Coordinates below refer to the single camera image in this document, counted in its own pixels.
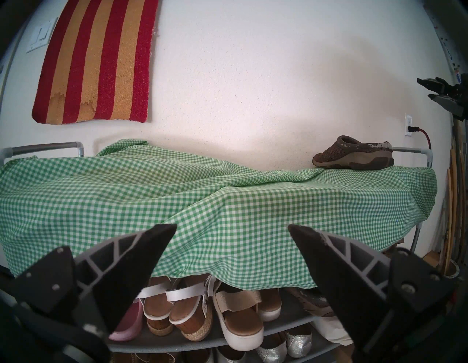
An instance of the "metal rail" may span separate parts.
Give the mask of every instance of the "metal rail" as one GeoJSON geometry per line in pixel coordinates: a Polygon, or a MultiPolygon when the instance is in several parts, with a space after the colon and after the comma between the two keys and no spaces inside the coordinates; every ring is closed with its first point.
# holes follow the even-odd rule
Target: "metal rail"
{"type": "Polygon", "coordinates": [[[26,145],[26,146],[18,146],[16,148],[3,148],[0,149],[0,166],[3,166],[5,159],[21,155],[21,154],[28,154],[28,153],[35,153],[38,151],[46,151],[46,150],[56,150],[56,149],[68,149],[68,148],[77,148],[78,149],[78,157],[85,155],[85,150],[83,144],[79,141],[75,142],[57,142],[54,144],[38,144],[38,145],[26,145]]]}
{"type": "MultiPolygon", "coordinates": [[[[418,149],[418,148],[393,148],[393,151],[401,151],[404,153],[416,153],[424,154],[427,156],[427,167],[432,168],[432,150],[429,149],[418,149]]],[[[419,239],[419,232],[421,232],[421,227],[423,223],[419,222],[416,225],[416,231],[414,232],[413,243],[411,244],[411,252],[414,252],[416,249],[417,240],[419,239]]]]}

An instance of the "green gingham cloth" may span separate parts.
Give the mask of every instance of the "green gingham cloth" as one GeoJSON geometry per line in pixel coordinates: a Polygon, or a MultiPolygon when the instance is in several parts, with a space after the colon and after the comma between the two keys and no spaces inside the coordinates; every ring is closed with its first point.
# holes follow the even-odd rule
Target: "green gingham cloth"
{"type": "Polygon", "coordinates": [[[20,274],[52,249],[176,223],[153,276],[211,273],[241,289],[314,287],[290,223],[383,250],[425,220],[430,168],[257,171],[121,140],[95,157],[16,159],[0,169],[0,242],[20,274]]]}

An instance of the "light switch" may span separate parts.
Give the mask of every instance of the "light switch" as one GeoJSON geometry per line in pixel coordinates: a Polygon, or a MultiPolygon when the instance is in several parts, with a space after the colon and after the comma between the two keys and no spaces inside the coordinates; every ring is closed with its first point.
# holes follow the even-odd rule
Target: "light switch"
{"type": "Polygon", "coordinates": [[[39,37],[39,32],[41,27],[36,27],[31,34],[31,40],[29,41],[29,45],[33,45],[37,43],[37,38],[39,37]]]}
{"type": "Polygon", "coordinates": [[[33,51],[43,45],[47,45],[51,39],[57,18],[50,19],[49,21],[36,26],[31,33],[31,40],[26,47],[26,53],[33,51]]]}
{"type": "Polygon", "coordinates": [[[39,30],[39,36],[37,37],[37,40],[44,40],[45,37],[47,36],[47,32],[49,31],[49,25],[45,25],[41,27],[41,30],[39,30]]]}

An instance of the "black robotic claw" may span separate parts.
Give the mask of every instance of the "black robotic claw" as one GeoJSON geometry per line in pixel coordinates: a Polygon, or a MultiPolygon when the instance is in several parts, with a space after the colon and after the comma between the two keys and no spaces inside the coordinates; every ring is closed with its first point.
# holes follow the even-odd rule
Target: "black robotic claw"
{"type": "Polygon", "coordinates": [[[454,86],[442,78],[436,77],[420,79],[417,82],[428,90],[437,94],[428,95],[429,98],[451,112],[456,119],[463,121],[468,118],[468,74],[461,75],[461,83],[454,86]]]}
{"type": "Polygon", "coordinates": [[[354,342],[353,363],[398,360],[444,321],[455,282],[410,251],[398,249],[389,259],[354,239],[294,224],[288,229],[354,342]]]}
{"type": "Polygon", "coordinates": [[[2,308],[42,342],[29,346],[37,357],[108,362],[104,339],[147,285],[176,229],[175,224],[157,224],[108,239],[74,259],[69,247],[56,248],[12,281],[9,292],[18,304],[2,308]]]}

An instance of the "textured wall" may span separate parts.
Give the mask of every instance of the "textured wall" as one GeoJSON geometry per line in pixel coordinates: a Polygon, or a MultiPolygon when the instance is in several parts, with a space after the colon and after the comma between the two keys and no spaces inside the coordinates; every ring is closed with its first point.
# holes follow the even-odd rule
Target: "textured wall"
{"type": "MultiPolygon", "coordinates": [[[[450,149],[450,116],[416,78],[449,79],[418,1],[162,0],[152,51],[149,122],[36,124],[31,109],[45,47],[26,54],[34,26],[58,16],[45,1],[24,33],[0,114],[0,147],[80,140],[94,155],[121,138],[224,158],[262,170],[312,166],[339,135],[426,147],[404,137],[405,113],[431,136],[439,193],[417,249],[432,241],[450,149]]],[[[63,150],[42,156],[74,156],[63,150]]],[[[424,166],[421,155],[395,162],[424,166]]],[[[406,238],[408,245],[412,233],[406,238]]]]}

